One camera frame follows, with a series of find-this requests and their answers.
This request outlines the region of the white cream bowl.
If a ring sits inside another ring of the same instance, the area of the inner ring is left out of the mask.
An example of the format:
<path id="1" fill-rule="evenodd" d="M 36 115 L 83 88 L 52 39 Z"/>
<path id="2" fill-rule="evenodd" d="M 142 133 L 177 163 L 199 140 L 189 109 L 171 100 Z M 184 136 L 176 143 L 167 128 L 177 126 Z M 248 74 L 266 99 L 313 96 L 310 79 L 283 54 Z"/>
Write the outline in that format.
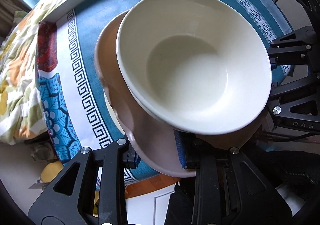
<path id="1" fill-rule="evenodd" d="M 129 91 L 175 129 L 220 135 L 263 111 L 270 60 L 260 36 L 219 0 L 142 0 L 122 20 L 117 62 Z"/>

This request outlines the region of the cream yellow bowl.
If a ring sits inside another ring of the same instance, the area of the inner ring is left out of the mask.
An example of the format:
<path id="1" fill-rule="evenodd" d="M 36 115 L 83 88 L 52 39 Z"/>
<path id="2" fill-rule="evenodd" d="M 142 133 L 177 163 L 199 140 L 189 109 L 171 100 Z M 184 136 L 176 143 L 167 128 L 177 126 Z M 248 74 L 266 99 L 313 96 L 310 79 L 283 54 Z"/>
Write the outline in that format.
<path id="1" fill-rule="evenodd" d="M 133 92 L 130 90 L 129 87 L 127 87 L 130 96 L 132 97 L 132 99 L 135 101 L 135 103 L 142 109 L 142 111 L 144 111 L 145 114 L 148 114 L 150 117 L 152 117 L 153 119 L 155 119 L 157 122 L 160 122 L 161 124 L 170 127 L 171 129 L 174 129 L 174 127 L 167 123 L 165 120 L 161 119 L 160 117 L 158 117 L 157 115 L 155 115 L 154 113 L 152 113 L 150 110 L 148 110 L 139 100 L 138 98 L 133 94 Z"/>

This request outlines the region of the pink irregular bowl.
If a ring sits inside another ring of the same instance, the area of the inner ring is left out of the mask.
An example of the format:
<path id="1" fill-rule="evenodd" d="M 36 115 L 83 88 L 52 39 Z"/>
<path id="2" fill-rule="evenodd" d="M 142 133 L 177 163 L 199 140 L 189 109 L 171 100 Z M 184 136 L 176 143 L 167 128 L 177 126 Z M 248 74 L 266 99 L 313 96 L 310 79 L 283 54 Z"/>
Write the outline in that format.
<path id="1" fill-rule="evenodd" d="M 194 169 L 185 170 L 180 164 L 174 130 L 145 114 L 127 89 L 116 55 L 117 33 L 126 14 L 122 12 L 107 23 L 94 52 L 95 70 L 104 89 L 108 111 L 147 165 L 168 176 L 194 177 Z"/>

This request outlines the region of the floral striped quilt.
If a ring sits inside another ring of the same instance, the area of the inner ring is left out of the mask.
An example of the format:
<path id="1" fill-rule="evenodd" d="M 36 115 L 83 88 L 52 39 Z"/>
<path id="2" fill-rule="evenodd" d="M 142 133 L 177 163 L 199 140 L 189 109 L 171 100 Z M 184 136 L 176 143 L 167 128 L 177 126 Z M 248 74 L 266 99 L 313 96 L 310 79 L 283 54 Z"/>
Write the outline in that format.
<path id="1" fill-rule="evenodd" d="M 38 23 L 67 0 L 40 0 L 29 9 L 21 0 L 1 0 L 1 142 L 14 145 L 46 131 L 35 84 Z"/>

